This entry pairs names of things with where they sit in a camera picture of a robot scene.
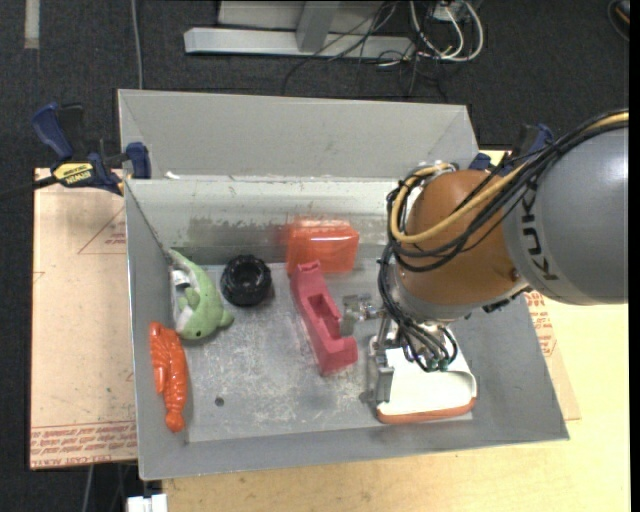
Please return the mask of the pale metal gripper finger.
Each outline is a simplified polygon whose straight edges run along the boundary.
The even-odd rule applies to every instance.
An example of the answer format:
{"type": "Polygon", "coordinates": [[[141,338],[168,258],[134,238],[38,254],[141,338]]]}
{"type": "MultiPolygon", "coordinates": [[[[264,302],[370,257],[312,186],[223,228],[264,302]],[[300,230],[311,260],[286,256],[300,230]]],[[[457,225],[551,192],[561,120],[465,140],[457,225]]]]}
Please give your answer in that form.
{"type": "Polygon", "coordinates": [[[351,336],[359,322],[380,318],[383,309],[373,301],[370,294],[347,295],[342,298],[343,315],[340,320],[340,334],[351,336]]]}
{"type": "Polygon", "coordinates": [[[364,404],[388,403],[391,399],[395,369],[385,351],[369,352],[366,355],[365,387],[359,395],[364,404]]]}

